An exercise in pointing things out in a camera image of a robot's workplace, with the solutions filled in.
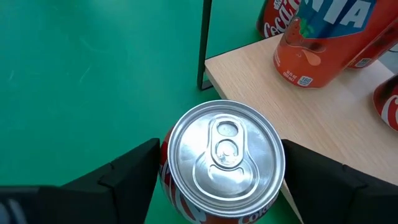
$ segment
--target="wooden table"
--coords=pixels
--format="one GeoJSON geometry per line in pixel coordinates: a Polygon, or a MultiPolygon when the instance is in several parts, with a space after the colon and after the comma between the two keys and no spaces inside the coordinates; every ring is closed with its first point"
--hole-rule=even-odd
{"type": "Polygon", "coordinates": [[[383,123],[371,100],[373,90],[393,73],[376,61],[362,70],[345,70],[322,89],[299,88],[272,63],[280,38],[206,60],[207,75],[221,97],[258,110],[282,139],[398,185],[398,133],[383,123]]]}

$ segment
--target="red can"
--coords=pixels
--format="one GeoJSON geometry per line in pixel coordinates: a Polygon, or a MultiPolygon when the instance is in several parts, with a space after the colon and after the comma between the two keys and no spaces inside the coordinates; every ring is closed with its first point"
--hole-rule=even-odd
{"type": "Polygon", "coordinates": [[[288,82],[321,88],[398,19],[395,0],[303,0],[274,53],[288,82]]]}
{"type": "Polygon", "coordinates": [[[348,65],[349,68],[364,68],[372,64],[398,43],[398,22],[395,21],[377,40],[367,47],[348,65]]]}
{"type": "Polygon", "coordinates": [[[373,103],[381,119],[398,131],[398,74],[376,88],[373,103]]]}
{"type": "Polygon", "coordinates": [[[300,0],[266,0],[256,24],[260,35],[268,38],[284,33],[299,5],[300,0]]]}
{"type": "Polygon", "coordinates": [[[255,223],[275,202],[284,178],[275,129],[254,109],[228,100],[183,115],[160,155],[163,190],[190,223],[255,223]]]}

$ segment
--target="can top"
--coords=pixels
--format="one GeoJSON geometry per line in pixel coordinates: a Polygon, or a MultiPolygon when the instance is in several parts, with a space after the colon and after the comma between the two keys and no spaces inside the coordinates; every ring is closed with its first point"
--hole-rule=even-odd
{"type": "Polygon", "coordinates": [[[167,153],[172,177],[198,208],[243,217],[270,204],[285,172],[283,146],[270,122],[234,101],[209,101],[175,125],[167,153]]]}

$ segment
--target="table leg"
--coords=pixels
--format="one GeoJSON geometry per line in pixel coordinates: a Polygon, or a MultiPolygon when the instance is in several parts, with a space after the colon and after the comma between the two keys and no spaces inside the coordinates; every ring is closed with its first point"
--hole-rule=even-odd
{"type": "Polygon", "coordinates": [[[206,90],[213,86],[209,80],[203,81],[203,74],[205,73],[206,49],[207,49],[207,39],[209,36],[212,1],[213,0],[203,0],[203,12],[201,15],[199,63],[198,63],[198,75],[197,75],[197,85],[199,90],[206,90]]]}

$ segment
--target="bottle label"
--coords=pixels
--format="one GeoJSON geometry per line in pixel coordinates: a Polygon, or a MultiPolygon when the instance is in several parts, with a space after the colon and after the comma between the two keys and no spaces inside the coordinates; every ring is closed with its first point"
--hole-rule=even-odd
{"type": "Polygon", "coordinates": [[[365,30],[376,0],[302,0],[297,12],[300,33],[308,39],[326,39],[365,30]]]}
{"type": "Polygon", "coordinates": [[[269,0],[264,11],[264,37],[285,32],[299,8],[300,0],[269,0]]]}

